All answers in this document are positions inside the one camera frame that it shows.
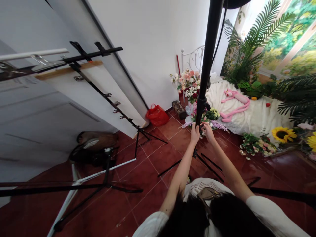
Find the pink panther plush toy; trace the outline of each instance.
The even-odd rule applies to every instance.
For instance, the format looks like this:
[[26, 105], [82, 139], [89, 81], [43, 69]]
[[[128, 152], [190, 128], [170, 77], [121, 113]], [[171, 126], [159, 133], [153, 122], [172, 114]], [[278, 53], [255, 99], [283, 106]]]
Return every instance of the pink panther plush toy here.
[[228, 114], [224, 114], [220, 112], [220, 115], [223, 118], [222, 119], [223, 122], [231, 122], [231, 117], [233, 116], [233, 114], [240, 113], [248, 109], [250, 100], [247, 97], [243, 96], [242, 94], [239, 94], [238, 91], [232, 91], [231, 89], [228, 89], [228, 88], [226, 91], [224, 91], [224, 94], [226, 94], [228, 98], [225, 100], [222, 100], [221, 101], [222, 103], [225, 103], [226, 101], [231, 100], [233, 98], [236, 98], [240, 102], [244, 103], [244, 105], [240, 106], [239, 108], [233, 110], [232, 112]]

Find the black hair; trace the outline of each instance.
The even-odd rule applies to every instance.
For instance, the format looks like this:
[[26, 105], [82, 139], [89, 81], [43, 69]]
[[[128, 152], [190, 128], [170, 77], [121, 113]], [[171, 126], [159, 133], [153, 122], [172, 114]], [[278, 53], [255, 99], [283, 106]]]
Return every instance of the black hair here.
[[207, 214], [204, 202], [189, 195], [187, 202], [180, 194], [168, 221], [157, 237], [194, 236], [204, 237], [210, 225], [209, 218], [220, 231], [222, 237], [239, 234], [241, 236], [275, 236], [239, 198], [231, 193], [223, 193], [211, 201], [210, 214]]

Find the white cloth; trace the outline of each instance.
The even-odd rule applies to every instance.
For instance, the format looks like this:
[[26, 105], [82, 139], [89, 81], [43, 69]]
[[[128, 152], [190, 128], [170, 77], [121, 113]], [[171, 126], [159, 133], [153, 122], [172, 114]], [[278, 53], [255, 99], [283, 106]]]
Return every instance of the white cloth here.
[[[185, 187], [184, 201], [189, 193], [197, 195], [203, 188], [211, 187], [216, 191], [233, 192], [225, 185], [209, 178], [195, 179]], [[258, 219], [268, 227], [275, 236], [279, 237], [308, 237], [309, 235], [291, 221], [281, 210], [281, 208], [269, 199], [261, 196], [251, 196], [247, 199], [246, 205], [255, 213]], [[151, 214], [136, 230], [133, 237], [156, 237], [160, 228], [168, 220], [164, 212]], [[219, 230], [210, 221], [210, 226], [205, 231], [206, 237], [221, 237]]]
[[[227, 90], [227, 88], [233, 91], [238, 91], [241, 94], [243, 93], [240, 89], [236, 89], [233, 84], [230, 84], [226, 80], [222, 80], [220, 77], [213, 78], [211, 82], [215, 83], [211, 83], [205, 96], [209, 105], [217, 109], [218, 112], [227, 114], [244, 105], [237, 99], [221, 103], [221, 100], [225, 99], [224, 90]], [[293, 126], [293, 123], [289, 120], [289, 114], [281, 115], [277, 111], [277, 107], [281, 103], [282, 101], [268, 97], [252, 100], [246, 111], [234, 114], [230, 123], [223, 124], [233, 133], [239, 135], [246, 132], [259, 137], [262, 133], [269, 133], [268, 137], [270, 138], [270, 141], [277, 145], [276, 140], [271, 133], [272, 129], [280, 126], [289, 128]]]

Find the sunflower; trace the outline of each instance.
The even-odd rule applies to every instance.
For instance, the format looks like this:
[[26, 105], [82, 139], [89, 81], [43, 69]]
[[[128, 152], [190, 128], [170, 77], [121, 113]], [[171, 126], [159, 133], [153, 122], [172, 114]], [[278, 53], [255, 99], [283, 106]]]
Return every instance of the sunflower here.
[[293, 141], [297, 135], [293, 132], [293, 129], [288, 129], [287, 127], [276, 127], [272, 129], [272, 136], [282, 143], [287, 143], [287, 140]]
[[316, 132], [313, 132], [313, 136], [307, 138], [307, 144], [316, 152]]

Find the red plastic bag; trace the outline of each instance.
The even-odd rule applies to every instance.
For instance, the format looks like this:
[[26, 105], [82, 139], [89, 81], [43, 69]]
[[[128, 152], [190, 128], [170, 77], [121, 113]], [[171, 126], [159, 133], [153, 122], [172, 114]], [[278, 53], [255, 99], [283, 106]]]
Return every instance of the red plastic bag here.
[[164, 125], [170, 120], [166, 112], [159, 105], [155, 104], [151, 105], [151, 108], [147, 111], [146, 117], [156, 127]]

